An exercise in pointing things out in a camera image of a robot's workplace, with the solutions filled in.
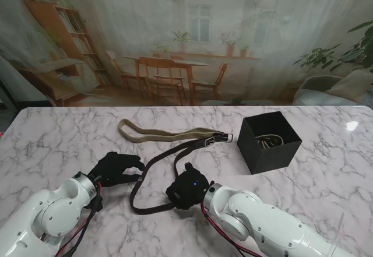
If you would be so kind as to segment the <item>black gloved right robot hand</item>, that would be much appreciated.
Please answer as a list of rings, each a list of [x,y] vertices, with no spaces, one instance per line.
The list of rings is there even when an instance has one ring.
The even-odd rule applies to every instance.
[[[166,189],[170,208],[188,210],[200,204],[213,184],[190,162],[185,163],[185,171]]]

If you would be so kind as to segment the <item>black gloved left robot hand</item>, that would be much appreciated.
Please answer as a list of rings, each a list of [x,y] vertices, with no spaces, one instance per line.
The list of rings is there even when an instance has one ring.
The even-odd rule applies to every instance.
[[[108,152],[87,176],[95,182],[99,182],[102,187],[129,184],[136,182],[141,177],[140,174],[124,174],[125,170],[129,168],[137,168],[142,172],[145,165],[137,155]]]

